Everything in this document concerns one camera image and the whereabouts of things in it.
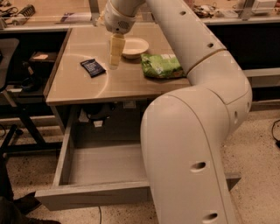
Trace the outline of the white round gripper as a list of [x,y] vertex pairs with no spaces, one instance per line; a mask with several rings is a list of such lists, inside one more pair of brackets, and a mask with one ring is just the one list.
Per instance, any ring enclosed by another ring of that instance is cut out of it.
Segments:
[[125,46],[123,34],[131,30],[136,21],[136,14],[136,1],[107,1],[106,3],[104,10],[105,25],[109,32],[114,33],[109,41],[109,64],[112,67],[119,66]]

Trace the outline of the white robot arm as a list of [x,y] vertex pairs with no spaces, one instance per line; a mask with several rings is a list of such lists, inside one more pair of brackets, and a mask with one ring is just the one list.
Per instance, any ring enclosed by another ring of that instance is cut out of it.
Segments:
[[190,82],[154,100],[141,124],[159,224],[238,224],[220,147],[248,116],[248,78],[184,0],[108,0],[107,30],[128,32],[141,4],[150,7]]

